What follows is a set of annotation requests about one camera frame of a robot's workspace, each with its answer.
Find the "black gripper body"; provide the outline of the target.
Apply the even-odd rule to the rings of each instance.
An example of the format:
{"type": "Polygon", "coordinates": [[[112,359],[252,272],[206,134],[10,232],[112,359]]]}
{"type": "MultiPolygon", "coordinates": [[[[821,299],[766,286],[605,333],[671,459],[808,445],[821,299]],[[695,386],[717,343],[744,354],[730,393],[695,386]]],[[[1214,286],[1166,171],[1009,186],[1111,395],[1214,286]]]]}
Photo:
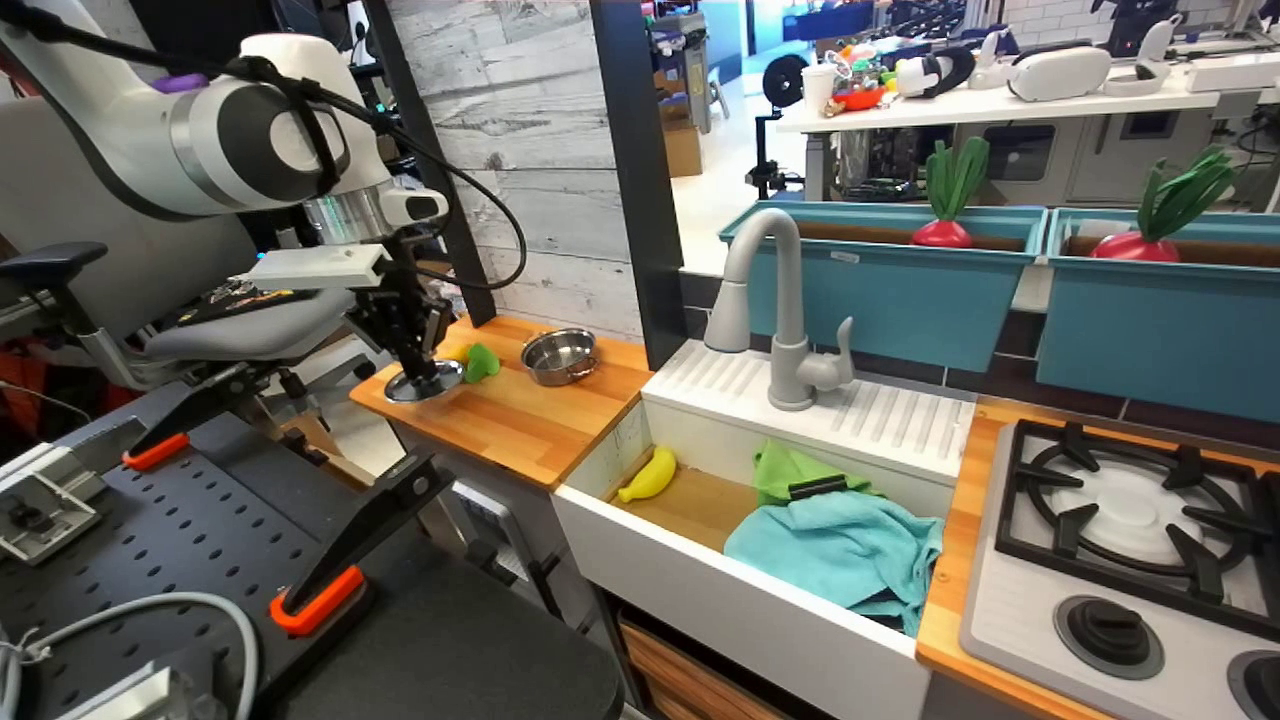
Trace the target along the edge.
{"type": "Polygon", "coordinates": [[[447,306],[422,286],[415,267],[392,266],[375,290],[355,292],[349,322],[392,356],[431,356],[447,306]]]}

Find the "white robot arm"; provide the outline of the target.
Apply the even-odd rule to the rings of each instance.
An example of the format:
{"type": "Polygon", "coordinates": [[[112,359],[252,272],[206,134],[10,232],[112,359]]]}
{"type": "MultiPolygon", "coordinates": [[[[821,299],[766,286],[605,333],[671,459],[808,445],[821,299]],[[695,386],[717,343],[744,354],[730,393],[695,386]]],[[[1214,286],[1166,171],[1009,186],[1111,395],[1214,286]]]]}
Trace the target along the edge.
{"type": "Polygon", "coordinates": [[[5,145],[5,232],[30,241],[58,212],[94,218],[87,186],[156,219],[207,219],[353,198],[380,232],[445,219],[441,193],[407,193],[375,152],[345,55],[299,32],[255,32],[206,87],[159,94],[156,54],[96,32],[80,0],[0,0],[0,49],[62,138],[5,145]]]}

